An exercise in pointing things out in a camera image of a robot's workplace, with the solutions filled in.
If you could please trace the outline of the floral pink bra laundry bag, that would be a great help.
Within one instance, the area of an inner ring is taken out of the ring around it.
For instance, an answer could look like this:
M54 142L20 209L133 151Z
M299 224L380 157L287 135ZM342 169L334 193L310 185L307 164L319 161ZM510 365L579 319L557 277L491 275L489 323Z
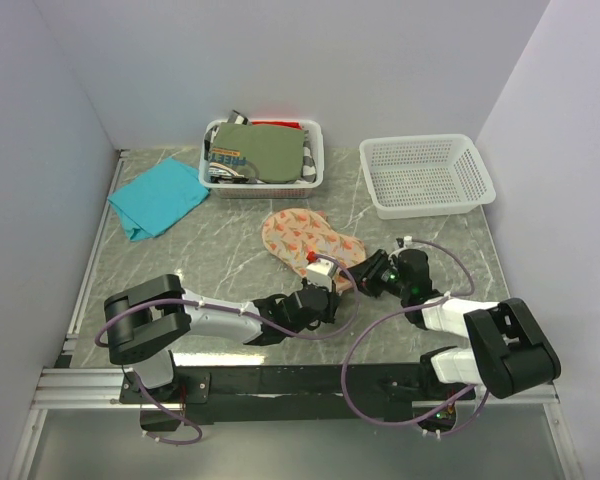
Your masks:
M346 268L367 258L357 237L338 233L323 212L290 208L270 215L262 227L265 248L296 274L305 278L310 251L335 258Z

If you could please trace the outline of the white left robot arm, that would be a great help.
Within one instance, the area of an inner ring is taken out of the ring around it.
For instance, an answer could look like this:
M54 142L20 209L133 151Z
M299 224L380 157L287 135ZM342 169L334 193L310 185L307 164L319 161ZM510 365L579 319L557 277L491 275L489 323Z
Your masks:
M243 304L205 299L165 274L104 301L106 341L114 365L129 367L156 401L173 399L180 388L170 346L187 334L269 346L323 323L335 322L340 295L333 285L302 281L290 295L274 294Z

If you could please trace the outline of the white clothes basket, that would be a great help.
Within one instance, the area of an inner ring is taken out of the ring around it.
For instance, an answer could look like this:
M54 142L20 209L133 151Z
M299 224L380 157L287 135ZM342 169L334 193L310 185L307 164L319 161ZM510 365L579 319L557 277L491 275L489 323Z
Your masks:
M218 184L210 181L209 162L202 149L199 160L199 181L214 192L218 197L224 199L305 199L313 191L320 187L324 180L325 152L324 137L319 123L309 119L288 119L285 122L298 122L307 133L310 151L316 168L316 179L310 183L287 183L287 184Z

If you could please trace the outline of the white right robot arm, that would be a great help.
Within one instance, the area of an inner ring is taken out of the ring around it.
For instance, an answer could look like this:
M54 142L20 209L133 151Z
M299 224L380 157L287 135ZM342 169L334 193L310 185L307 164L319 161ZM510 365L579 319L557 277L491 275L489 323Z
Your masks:
M469 342L467 348L443 347L420 357L417 385L429 398L442 397L453 385L482 385L503 399L561 375L556 351L523 300L446 296L434 288L422 250L378 250L349 272L364 295L398 298L412 325Z

